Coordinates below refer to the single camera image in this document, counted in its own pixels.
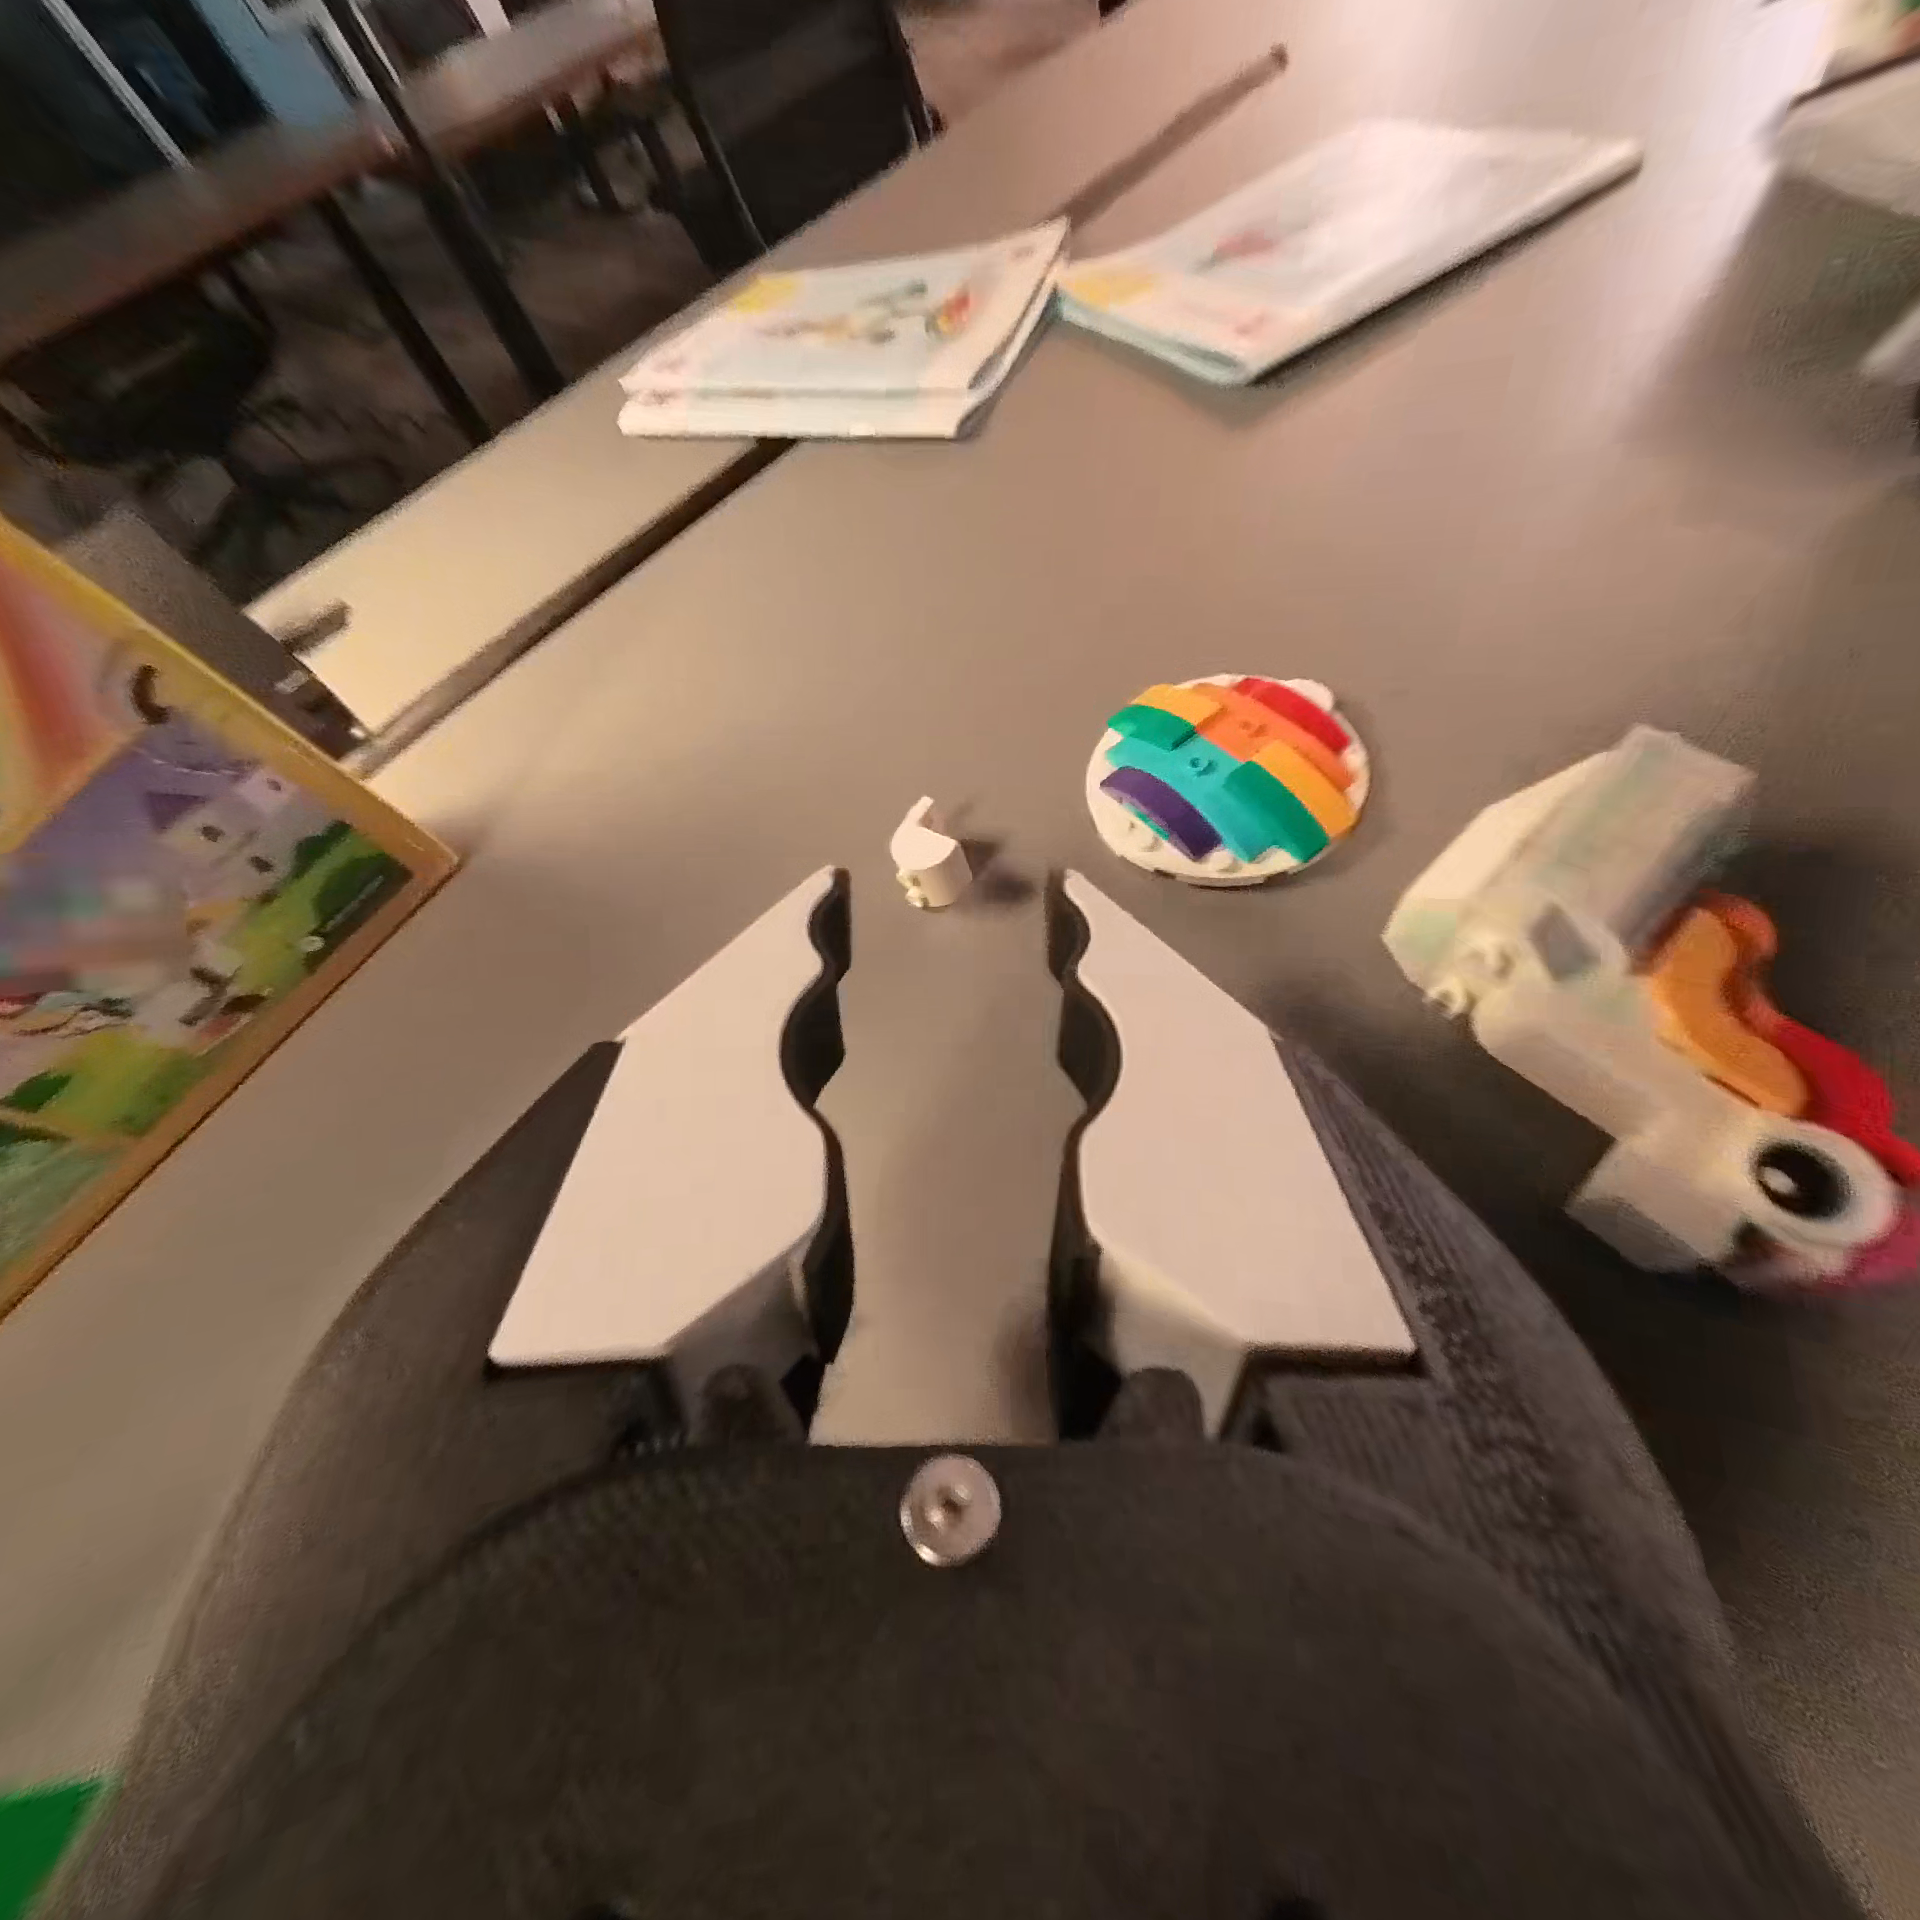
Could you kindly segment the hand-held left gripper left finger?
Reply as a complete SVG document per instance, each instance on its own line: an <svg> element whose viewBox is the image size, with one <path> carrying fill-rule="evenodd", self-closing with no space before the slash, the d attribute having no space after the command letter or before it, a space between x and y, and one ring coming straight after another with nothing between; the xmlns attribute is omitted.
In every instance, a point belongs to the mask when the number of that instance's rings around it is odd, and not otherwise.
<svg viewBox="0 0 1920 1920"><path fill-rule="evenodd" d="M599 1046L607 1076L499 1319L501 1373L746 1365L801 1403L853 1310L843 1149L850 875L808 873Z"/></svg>

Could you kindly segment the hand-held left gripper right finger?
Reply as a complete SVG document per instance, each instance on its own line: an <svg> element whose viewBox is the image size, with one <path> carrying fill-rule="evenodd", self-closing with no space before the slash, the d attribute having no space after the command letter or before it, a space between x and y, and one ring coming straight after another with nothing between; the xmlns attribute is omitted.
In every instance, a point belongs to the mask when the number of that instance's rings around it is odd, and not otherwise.
<svg viewBox="0 0 1920 1920"><path fill-rule="evenodd" d="M1226 1436L1269 1371L1416 1373L1419 1338L1277 1033L1079 872L1044 898L1082 1099L1049 1243L1049 1393L1089 1436L1171 1373Z"/></svg>

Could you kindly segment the small white lego piece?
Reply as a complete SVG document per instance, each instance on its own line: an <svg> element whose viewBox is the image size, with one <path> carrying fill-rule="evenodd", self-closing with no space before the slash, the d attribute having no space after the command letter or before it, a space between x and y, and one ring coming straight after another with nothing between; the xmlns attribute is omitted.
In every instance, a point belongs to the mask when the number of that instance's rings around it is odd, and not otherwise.
<svg viewBox="0 0 1920 1920"><path fill-rule="evenodd" d="M915 912L945 912L971 888L967 844L948 830L931 797L914 802L893 830L887 853L902 898Z"/></svg>

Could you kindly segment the white lego unicorn model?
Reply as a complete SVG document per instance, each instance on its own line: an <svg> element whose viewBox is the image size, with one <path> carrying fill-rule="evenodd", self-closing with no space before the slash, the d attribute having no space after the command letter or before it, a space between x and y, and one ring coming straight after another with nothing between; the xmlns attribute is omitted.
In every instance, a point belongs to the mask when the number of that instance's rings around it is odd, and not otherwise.
<svg viewBox="0 0 1920 1920"><path fill-rule="evenodd" d="M1773 997L1725 892L1755 776L1639 726L1486 806L1382 941L1478 1046L1597 1129L1566 1213L1646 1275L1840 1296L1915 1281L1915 1144L1884 1077Z"/></svg>

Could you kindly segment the round rainbow lego plate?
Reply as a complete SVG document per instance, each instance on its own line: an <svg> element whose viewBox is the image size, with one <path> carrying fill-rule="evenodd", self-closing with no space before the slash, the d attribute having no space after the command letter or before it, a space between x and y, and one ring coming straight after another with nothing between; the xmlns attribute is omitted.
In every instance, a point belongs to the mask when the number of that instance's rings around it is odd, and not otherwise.
<svg viewBox="0 0 1920 1920"><path fill-rule="evenodd" d="M1204 891L1315 867L1369 797L1369 749L1314 679L1149 685L1107 717L1083 765L1095 836L1125 864Z"/></svg>

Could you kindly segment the yellow lego set box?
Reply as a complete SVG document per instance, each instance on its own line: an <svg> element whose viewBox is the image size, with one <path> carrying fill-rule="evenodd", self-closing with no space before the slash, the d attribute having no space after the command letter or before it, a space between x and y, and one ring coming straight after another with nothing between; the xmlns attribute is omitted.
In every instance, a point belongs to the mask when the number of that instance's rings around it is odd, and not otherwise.
<svg viewBox="0 0 1920 1920"><path fill-rule="evenodd" d="M285 644L96 535L136 605L3 531L5 1312L458 868Z"/></svg>

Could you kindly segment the green lego baseplate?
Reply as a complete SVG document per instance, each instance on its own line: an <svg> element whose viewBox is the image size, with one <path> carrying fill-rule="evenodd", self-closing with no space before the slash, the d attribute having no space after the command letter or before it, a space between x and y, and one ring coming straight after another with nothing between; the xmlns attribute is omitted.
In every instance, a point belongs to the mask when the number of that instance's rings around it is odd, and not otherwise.
<svg viewBox="0 0 1920 1920"><path fill-rule="evenodd" d="M116 1775L74 1775L3 1790L3 1916L30 1916Z"/></svg>

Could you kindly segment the stack of instruction booklets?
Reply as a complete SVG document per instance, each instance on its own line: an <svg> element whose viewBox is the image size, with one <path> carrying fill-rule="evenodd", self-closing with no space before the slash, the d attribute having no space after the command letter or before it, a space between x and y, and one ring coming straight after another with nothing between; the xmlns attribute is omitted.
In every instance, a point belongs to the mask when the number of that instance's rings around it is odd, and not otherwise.
<svg viewBox="0 0 1920 1920"><path fill-rule="evenodd" d="M621 376L628 441L950 442L1049 319L1069 221L948 253L766 271Z"/></svg>

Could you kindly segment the black office chair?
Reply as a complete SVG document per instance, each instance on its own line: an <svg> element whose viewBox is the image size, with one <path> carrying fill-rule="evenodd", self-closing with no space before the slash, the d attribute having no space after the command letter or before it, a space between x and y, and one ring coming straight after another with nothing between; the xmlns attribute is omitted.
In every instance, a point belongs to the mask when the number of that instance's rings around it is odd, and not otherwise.
<svg viewBox="0 0 1920 1920"><path fill-rule="evenodd" d="M5 364L5 436L58 468L114 474L137 502L208 465L228 495L176 548L201 566L257 558L297 516L348 509L348 461L264 467L240 449L246 431L271 427L257 401L276 351L273 322L199 281L174 284Z"/></svg>
<svg viewBox="0 0 1920 1920"><path fill-rule="evenodd" d="M699 164L671 187L726 277L930 145L945 124L887 2L658 2Z"/></svg>

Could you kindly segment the open instruction booklet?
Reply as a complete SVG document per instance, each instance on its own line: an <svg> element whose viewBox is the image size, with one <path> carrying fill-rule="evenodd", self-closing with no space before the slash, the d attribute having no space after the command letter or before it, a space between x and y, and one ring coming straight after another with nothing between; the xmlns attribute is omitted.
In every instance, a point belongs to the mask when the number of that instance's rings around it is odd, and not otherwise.
<svg viewBox="0 0 1920 1920"><path fill-rule="evenodd" d="M1628 138L1356 124L1059 280L1066 323L1239 392L1620 182Z"/></svg>

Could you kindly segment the dark brown table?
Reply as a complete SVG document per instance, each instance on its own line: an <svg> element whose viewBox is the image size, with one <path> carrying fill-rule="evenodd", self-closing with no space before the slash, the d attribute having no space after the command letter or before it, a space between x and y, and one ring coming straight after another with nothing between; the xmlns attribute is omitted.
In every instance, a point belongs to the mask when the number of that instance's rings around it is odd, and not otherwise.
<svg viewBox="0 0 1920 1920"><path fill-rule="evenodd" d="M664 77L654 4L551 4L410 77L373 76L369 110L318 129L246 132L195 164L129 185L62 227L5 248L5 366L174 281L213 271L285 221L312 213L443 412L470 446L485 446L494 427L353 227L347 192L382 175L411 187L527 395L538 406L558 399L568 377L472 213L462 164L551 121L594 201L617 213L622 205L583 129L580 97L626 73Z"/></svg>

